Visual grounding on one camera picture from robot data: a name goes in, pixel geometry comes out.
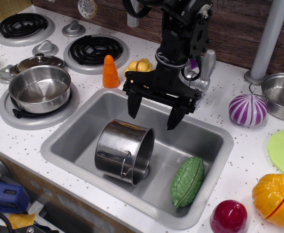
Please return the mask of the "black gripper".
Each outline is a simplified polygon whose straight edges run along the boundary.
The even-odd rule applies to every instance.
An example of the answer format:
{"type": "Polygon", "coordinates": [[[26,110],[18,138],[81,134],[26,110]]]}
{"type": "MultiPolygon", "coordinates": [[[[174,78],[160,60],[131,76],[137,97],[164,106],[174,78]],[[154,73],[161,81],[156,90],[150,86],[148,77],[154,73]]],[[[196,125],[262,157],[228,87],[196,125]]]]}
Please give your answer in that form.
{"type": "Polygon", "coordinates": [[[200,73],[190,75],[190,59],[179,63],[156,53],[157,67],[150,72],[127,71],[123,90],[128,95],[128,114],[134,119],[142,98],[171,106],[167,130],[173,130],[182,121],[185,113],[193,113],[202,92],[189,86],[200,78],[200,73]]]}

